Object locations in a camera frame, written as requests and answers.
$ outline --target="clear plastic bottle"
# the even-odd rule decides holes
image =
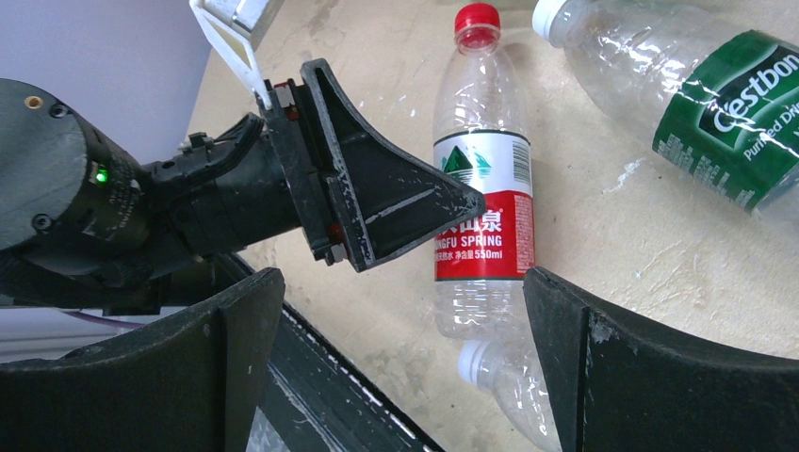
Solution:
[[[799,49],[715,19],[703,9],[673,3],[541,0],[533,13],[532,24],[552,46],[565,50],[574,75],[608,116],[745,210],[757,206],[757,212],[764,218],[792,222],[794,228],[799,227],[796,224],[799,168],[795,166],[795,157],[786,156],[785,149],[778,149],[799,149],[791,146],[799,145],[799,141],[790,137],[788,125],[784,124],[785,135],[778,139],[782,144],[767,144],[774,146],[769,153],[782,153],[778,158],[784,159],[780,169],[770,174],[772,182],[758,180],[762,176],[760,169],[774,162],[765,160],[772,158],[771,155],[763,157],[765,163],[744,155],[747,146],[757,143],[774,124],[773,120],[762,121],[754,115],[762,117],[769,108],[781,112],[797,101],[787,96],[781,101],[766,97],[766,81],[771,83],[774,78],[758,70],[768,72],[775,68],[753,69],[753,66],[769,61],[779,64],[779,59],[768,59],[768,49],[774,46],[785,50],[780,57],[793,55]],[[791,88],[797,86],[796,79],[785,77],[780,83]],[[682,106],[673,106],[673,100]],[[701,117],[707,115],[707,121],[700,122],[699,113],[693,120],[693,113],[687,113],[693,110],[684,106],[687,103],[692,103],[697,112],[704,110]],[[682,110],[675,109],[666,123],[664,116],[669,109],[678,107]],[[713,120],[719,122],[718,130],[713,129]],[[668,131],[682,140],[672,142],[666,135],[659,144],[658,134]],[[741,139],[736,142],[732,138],[728,145],[722,146],[709,139],[726,140],[732,134]],[[734,160],[729,159],[731,154],[737,155]],[[753,169],[750,165],[753,162],[759,169]],[[746,196],[749,188],[757,192],[754,198]]]
[[[485,193],[488,212],[436,240],[436,323],[447,337],[487,339],[523,328],[518,319],[527,325],[521,279],[534,265],[528,118],[499,45],[497,10],[463,8],[455,34],[435,109],[434,164]],[[464,247],[462,240],[473,241]]]
[[[467,341],[458,373],[490,392],[517,430],[545,452],[561,450],[544,371],[532,337],[512,342]]]

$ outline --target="plastic bottle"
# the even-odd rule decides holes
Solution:
[[[672,3],[541,0],[532,24],[655,152],[799,229],[799,48]]]
[[[545,452],[561,450],[544,372],[532,338],[513,342],[467,341],[458,373],[490,392],[514,427]]]
[[[534,266],[524,94],[499,46],[499,15],[472,4],[438,94],[434,164],[486,195],[487,212],[436,241],[436,323],[451,338],[491,338],[527,324],[522,277]]]

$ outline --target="red label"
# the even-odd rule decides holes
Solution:
[[[532,197],[485,195],[486,211],[435,239],[435,279],[521,279],[535,266]]]

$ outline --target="red plastic part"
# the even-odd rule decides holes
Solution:
[[[487,24],[500,28],[499,11],[493,5],[487,3],[473,3],[461,8],[455,16],[455,33],[457,34],[464,28],[476,25]]]

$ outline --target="table surface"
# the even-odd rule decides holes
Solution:
[[[433,99],[464,3],[288,1],[257,57],[274,82],[299,80],[304,61],[326,58],[378,131],[432,161]],[[693,3],[799,42],[793,2]],[[799,358],[796,240],[681,175],[603,116],[563,52],[530,31],[534,1],[495,4],[527,88],[538,264],[680,330]],[[212,53],[189,131],[216,135],[254,107]],[[442,337],[432,318],[432,243],[363,274],[315,262],[300,230],[243,255],[258,268],[279,267],[286,299],[447,450],[530,450],[493,398],[458,378],[461,343]]]

